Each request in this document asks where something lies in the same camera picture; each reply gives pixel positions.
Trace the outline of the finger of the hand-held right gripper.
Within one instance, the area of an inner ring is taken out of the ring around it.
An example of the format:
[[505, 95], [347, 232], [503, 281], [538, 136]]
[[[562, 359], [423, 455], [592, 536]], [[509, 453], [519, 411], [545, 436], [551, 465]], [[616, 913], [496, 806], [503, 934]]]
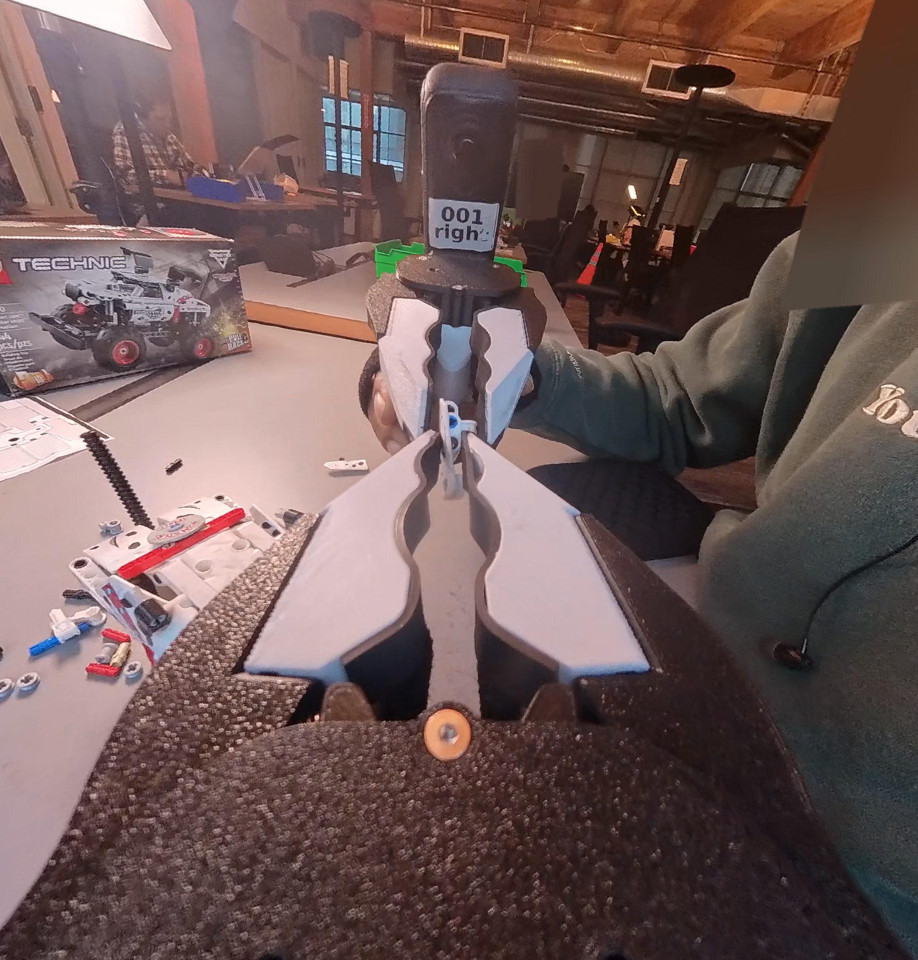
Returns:
[[513, 418], [533, 364], [525, 314], [507, 306], [478, 311], [469, 345], [466, 412], [479, 439], [495, 447]]
[[385, 376], [398, 421], [410, 442], [439, 429], [434, 400], [431, 335], [440, 323], [438, 310], [420, 299], [393, 298], [385, 332], [378, 338], [380, 369]]

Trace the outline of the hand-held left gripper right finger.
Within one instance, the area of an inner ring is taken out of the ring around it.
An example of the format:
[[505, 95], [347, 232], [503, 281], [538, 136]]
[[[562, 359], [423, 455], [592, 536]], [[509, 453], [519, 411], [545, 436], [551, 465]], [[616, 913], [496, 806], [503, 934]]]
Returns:
[[463, 473], [488, 630], [561, 681], [649, 671], [580, 512], [473, 433]]

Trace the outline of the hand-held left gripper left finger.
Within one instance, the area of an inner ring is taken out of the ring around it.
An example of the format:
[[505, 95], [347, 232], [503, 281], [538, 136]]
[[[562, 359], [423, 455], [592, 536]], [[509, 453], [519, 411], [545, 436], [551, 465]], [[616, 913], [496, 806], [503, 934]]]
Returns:
[[323, 509], [245, 659], [251, 675], [332, 684], [420, 605], [414, 553], [429, 531], [441, 438], [423, 433]]

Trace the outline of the white connector with blue pin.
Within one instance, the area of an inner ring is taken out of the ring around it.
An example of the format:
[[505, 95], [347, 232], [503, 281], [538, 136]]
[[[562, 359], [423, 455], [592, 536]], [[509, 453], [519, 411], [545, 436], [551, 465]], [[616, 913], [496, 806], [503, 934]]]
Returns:
[[441, 398], [439, 431], [442, 493], [446, 500], [459, 499], [464, 494], [463, 440], [467, 433], [477, 434], [477, 423], [465, 418], [456, 402]]

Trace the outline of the white lego vehicle model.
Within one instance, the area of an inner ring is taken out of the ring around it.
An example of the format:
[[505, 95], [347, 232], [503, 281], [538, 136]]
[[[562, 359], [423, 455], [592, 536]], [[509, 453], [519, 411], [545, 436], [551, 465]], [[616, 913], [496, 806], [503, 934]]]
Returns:
[[242, 507], [224, 494], [200, 498], [153, 519], [105, 438], [81, 434], [87, 451], [125, 509], [100, 540], [69, 564], [81, 588], [148, 646], [173, 640], [227, 585], [304, 514]]

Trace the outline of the person's right forearm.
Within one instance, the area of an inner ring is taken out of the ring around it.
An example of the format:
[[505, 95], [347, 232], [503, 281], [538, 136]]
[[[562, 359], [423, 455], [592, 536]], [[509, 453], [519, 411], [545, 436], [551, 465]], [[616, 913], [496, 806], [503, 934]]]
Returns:
[[651, 353], [607, 357], [544, 342], [511, 426], [671, 476], [774, 453], [777, 369], [789, 327], [784, 283], [775, 280], [760, 277], [747, 298]]

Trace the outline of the lego set box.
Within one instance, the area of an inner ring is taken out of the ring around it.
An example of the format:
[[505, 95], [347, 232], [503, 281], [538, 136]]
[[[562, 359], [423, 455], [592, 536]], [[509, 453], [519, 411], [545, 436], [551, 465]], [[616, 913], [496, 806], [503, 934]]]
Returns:
[[0, 395], [251, 350], [232, 240], [184, 227], [0, 219]]

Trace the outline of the lego sticker sheet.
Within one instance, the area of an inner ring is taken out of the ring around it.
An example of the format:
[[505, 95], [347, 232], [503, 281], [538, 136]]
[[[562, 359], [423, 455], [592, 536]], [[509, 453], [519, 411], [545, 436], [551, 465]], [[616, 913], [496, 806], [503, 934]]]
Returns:
[[84, 451], [82, 436], [98, 427], [38, 398], [0, 401], [0, 483]]

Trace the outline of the person's right hand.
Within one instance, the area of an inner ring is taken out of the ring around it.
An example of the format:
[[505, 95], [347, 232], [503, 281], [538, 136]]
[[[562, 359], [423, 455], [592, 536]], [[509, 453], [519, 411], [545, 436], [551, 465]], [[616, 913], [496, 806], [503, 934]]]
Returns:
[[385, 375], [381, 371], [381, 356], [375, 348], [361, 371], [358, 402], [364, 416], [389, 455], [395, 455], [409, 443], [410, 437], [401, 426]]

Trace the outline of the black wrist rest pad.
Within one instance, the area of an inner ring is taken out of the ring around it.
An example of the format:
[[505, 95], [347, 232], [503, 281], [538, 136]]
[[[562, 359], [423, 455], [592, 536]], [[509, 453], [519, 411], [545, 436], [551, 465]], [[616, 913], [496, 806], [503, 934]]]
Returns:
[[654, 463], [558, 462], [527, 473], [644, 562], [696, 557], [716, 514]]

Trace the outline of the green plastic bin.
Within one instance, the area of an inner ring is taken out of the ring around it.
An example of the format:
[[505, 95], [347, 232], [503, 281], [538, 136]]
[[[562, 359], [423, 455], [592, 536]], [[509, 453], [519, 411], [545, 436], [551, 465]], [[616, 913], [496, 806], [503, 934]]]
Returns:
[[[405, 258], [423, 257], [426, 254], [426, 248], [421, 241], [405, 243], [402, 240], [396, 239], [375, 244], [372, 252], [375, 277], [380, 279], [384, 275], [393, 275], [397, 265]], [[520, 281], [520, 287], [528, 287], [528, 276], [522, 260], [502, 256], [497, 256], [493, 259], [496, 264], [509, 267], [516, 273]]]

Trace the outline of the black floor lamp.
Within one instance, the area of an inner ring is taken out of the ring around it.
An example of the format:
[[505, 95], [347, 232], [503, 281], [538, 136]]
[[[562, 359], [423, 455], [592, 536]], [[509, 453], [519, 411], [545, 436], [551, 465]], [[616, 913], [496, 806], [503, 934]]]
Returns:
[[667, 151], [654, 196], [648, 206], [647, 219], [644, 224], [647, 234], [655, 235], [660, 215], [669, 195], [673, 170], [681, 157], [703, 92], [706, 89], [721, 90], [727, 88], [735, 82], [736, 78], [737, 75], [733, 69], [713, 63], [684, 64], [671, 70], [669, 77], [671, 87], [668, 91], [685, 94], [685, 108], [676, 138]]

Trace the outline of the person's green sweatshirt torso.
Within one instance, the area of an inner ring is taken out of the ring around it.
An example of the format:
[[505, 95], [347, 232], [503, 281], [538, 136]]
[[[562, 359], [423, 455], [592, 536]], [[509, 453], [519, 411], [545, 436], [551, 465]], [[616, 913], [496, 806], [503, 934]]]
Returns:
[[918, 303], [789, 310], [777, 450], [705, 547], [702, 596], [843, 860], [918, 958]]

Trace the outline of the bright studio light panel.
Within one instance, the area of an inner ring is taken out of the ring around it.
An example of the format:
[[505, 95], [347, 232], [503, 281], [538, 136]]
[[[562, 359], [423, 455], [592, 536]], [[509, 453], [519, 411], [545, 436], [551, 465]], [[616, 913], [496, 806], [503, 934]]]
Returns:
[[144, 1], [14, 1], [15, 4], [162, 51], [172, 46]]

